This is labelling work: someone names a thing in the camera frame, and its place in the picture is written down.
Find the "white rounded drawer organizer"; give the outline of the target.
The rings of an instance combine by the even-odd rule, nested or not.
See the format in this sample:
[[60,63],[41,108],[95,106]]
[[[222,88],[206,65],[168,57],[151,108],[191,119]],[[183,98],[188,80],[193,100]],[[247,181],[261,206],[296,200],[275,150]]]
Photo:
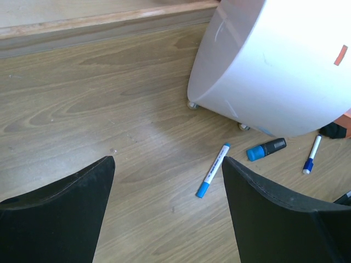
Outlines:
[[221,1],[188,100],[275,137],[337,120],[350,110],[350,1]]

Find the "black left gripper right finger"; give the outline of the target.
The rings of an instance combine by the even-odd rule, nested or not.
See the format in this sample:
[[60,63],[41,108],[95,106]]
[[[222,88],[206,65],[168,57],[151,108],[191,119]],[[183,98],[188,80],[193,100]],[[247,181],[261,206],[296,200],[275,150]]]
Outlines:
[[222,171],[241,262],[350,262],[350,199],[302,195],[231,157]]

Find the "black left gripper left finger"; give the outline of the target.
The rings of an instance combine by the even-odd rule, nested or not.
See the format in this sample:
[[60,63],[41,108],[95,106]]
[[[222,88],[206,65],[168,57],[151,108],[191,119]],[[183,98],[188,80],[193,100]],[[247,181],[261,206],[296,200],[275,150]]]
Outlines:
[[1,262],[92,262],[115,174],[105,156],[1,202]]

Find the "white marker dark blue cap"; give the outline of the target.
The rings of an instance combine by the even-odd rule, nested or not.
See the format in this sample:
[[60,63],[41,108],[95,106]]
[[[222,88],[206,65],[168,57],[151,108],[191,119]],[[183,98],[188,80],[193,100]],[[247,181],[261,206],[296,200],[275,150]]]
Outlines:
[[304,164],[304,167],[302,170],[303,174],[310,174],[311,173],[311,171],[313,169],[313,165],[314,165],[313,161],[314,161],[315,155],[317,153],[318,147],[321,143],[321,139],[322,139],[321,135],[316,136],[313,147],[310,151],[309,157]]

